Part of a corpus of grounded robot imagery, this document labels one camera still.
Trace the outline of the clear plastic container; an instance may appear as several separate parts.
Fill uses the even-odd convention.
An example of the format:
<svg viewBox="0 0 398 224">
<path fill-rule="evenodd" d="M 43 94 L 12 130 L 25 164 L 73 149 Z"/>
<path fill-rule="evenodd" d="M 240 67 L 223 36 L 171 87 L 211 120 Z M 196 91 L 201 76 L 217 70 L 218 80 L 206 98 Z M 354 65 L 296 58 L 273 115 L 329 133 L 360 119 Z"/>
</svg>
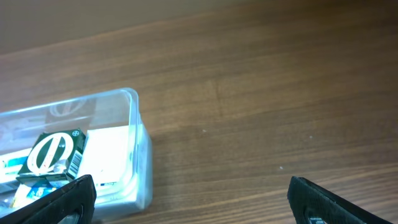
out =
<svg viewBox="0 0 398 224">
<path fill-rule="evenodd" d="M 42 133 L 128 126 L 129 161 L 116 184 L 95 185 L 91 222 L 118 219 L 145 210 L 152 201 L 152 143 L 139 112 L 135 90 L 122 88 L 70 98 L 1 114 L 1 155 L 33 148 Z M 14 191 L 1 193 L 1 218 L 22 208 L 9 208 Z"/>
</svg>

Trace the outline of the white Beiersdorf plaster box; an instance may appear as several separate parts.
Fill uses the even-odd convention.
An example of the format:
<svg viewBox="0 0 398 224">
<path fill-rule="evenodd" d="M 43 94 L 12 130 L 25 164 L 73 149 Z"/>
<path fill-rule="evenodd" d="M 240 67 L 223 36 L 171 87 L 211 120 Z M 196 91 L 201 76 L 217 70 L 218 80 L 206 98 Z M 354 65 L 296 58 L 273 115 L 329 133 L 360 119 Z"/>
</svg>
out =
<svg viewBox="0 0 398 224">
<path fill-rule="evenodd" d="M 78 176 L 91 175 L 98 188 L 119 182 L 129 161 L 128 134 L 128 126 L 89 130 Z"/>
</svg>

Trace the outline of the dark green round-label box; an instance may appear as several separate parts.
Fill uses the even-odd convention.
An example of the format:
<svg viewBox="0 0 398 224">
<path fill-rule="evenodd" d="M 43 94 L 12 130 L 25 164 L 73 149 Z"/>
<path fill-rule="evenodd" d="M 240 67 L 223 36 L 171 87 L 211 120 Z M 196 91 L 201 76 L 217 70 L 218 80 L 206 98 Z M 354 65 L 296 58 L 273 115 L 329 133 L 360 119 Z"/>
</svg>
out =
<svg viewBox="0 0 398 224">
<path fill-rule="evenodd" d="M 78 176 L 86 136 L 80 129 L 42 133 L 16 179 L 29 187 L 62 187 Z"/>
</svg>

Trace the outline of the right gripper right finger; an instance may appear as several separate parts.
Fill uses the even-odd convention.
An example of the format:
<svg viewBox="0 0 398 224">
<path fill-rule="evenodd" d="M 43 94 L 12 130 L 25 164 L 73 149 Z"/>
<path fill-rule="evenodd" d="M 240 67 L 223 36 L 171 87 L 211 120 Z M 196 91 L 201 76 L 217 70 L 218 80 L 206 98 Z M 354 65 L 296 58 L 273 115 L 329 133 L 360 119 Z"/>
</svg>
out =
<svg viewBox="0 0 398 224">
<path fill-rule="evenodd" d="M 303 177 L 291 178 L 287 199 L 300 224 L 391 224 Z"/>
</svg>

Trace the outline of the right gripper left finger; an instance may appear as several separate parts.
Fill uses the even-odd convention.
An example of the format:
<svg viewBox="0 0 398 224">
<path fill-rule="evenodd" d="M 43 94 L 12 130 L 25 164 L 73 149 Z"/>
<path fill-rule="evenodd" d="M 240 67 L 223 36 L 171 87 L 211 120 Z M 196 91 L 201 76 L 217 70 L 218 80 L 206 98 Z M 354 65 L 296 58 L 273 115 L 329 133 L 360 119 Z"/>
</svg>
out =
<svg viewBox="0 0 398 224">
<path fill-rule="evenodd" d="M 60 223 L 72 217 L 73 223 L 91 223 L 96 190 L 91 175 L 83 175 L 35 202 L 1 218 L 4 224 Z"/>
</svg>

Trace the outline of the white red medicine box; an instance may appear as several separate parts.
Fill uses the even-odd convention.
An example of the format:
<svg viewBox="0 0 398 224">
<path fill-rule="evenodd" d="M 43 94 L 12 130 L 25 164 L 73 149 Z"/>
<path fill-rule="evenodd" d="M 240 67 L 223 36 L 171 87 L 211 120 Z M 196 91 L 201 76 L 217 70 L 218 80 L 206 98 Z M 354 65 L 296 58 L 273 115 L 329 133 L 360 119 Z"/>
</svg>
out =
<svg viewBox="0 0 398 224">
<path fill-rule="evenodd" d="M 31 150 L 31 148 L 28 148 L 1 155 L 1 193 L 10 192 L 18 188 L 17 174 Z"/>
</svg>

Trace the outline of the blue yellow VapoDrops box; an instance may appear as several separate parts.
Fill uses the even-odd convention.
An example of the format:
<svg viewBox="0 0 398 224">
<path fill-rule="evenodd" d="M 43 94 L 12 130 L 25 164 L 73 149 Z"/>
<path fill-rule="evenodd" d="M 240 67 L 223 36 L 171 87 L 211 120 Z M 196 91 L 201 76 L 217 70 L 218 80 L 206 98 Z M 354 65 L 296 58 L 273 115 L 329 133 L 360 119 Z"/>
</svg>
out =
<svg viewBox="0 0 398 224">
<path fill-rule="evenodd" d="M 14 191 L 14 196 L 10 201 L 9 208 L 19 208 L 54 192 L 60 187 L 63 187 L 64 182 L 61 182 L 61 184 L 52 184 L 47 179 L 41 179 L 37 182 L 29 182 L 29 185 L 26 185 L 15 180 L 11 181 L 7 186 Z"/>
</svg>

